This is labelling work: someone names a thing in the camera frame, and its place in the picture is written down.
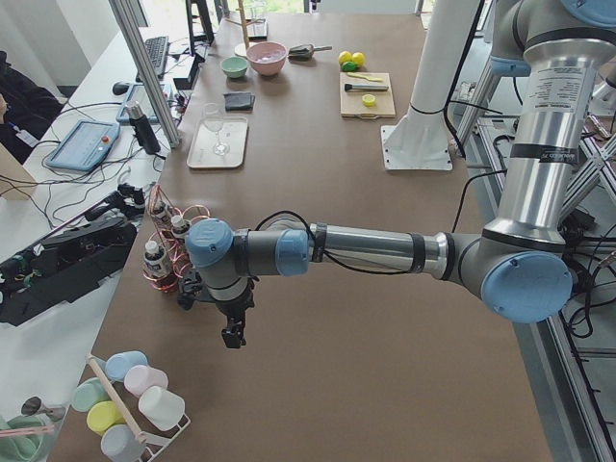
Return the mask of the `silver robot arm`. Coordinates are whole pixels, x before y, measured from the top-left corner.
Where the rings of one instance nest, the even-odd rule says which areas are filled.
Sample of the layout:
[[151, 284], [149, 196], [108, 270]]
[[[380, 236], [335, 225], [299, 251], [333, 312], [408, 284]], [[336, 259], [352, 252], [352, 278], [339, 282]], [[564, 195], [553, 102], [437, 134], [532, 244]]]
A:
[[611, 1], [499, 3], [493, 66], [521, 65], [528, 82], [500, 206], [480, 234], [425, 236], [310, 224], [287, 211], [252, 230], [207, 218], [192, 226], [186, 240], [192, 268], [180, 281], [178, 304], [216, 305], [227, 319], [224, 343], [239, 348], [257, 279], [299, 275], [328, 259], [364, 273], [428, 273], [465, 287], [514, 322], [556, 314], [573, 288], [558, 223], [594, 80], [614, 53]]

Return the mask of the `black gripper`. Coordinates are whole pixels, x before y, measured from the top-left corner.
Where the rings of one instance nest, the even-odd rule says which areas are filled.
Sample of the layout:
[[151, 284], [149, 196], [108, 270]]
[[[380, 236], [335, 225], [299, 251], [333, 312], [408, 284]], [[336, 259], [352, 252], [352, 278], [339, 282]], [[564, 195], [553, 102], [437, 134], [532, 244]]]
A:
[[236, 337], [239, 346], [245, 346], [244, 337], [245, 311], [254, 307], [252, 278], [240, 279], [244, 287], [238, 295], [228, 299], [216, 298], [202, 281], [196, 269], [189, 270], [179, 281], [176, 301], [184, 310], [193, 308], [195, 302], [214, 304], [227, 318], [227, 326], [221, 330], [221, 337], [227, 348], [236, 347]]

